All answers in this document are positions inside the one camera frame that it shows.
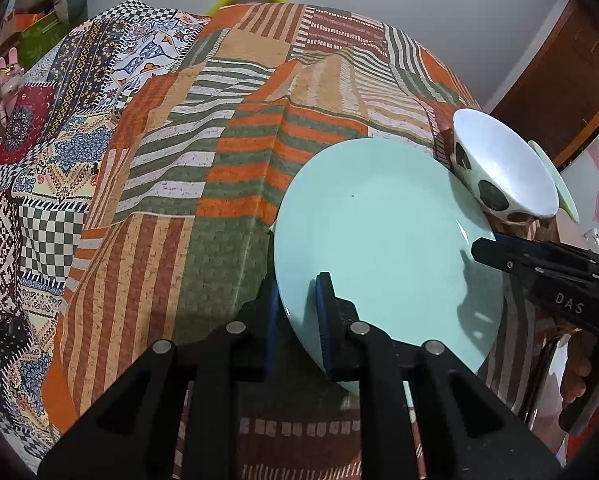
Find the person's right hand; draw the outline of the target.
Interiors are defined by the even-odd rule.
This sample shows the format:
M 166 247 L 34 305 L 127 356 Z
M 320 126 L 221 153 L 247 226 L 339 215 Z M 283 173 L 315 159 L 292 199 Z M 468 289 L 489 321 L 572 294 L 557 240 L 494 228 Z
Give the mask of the person's right hand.
M 585 345 L 586 336 L 585 332 L 577 332 L 569 338 L 560 389 L 563 408 L 581 398 L 586 392 L 585 378 L 591 372 L 590 351 Z

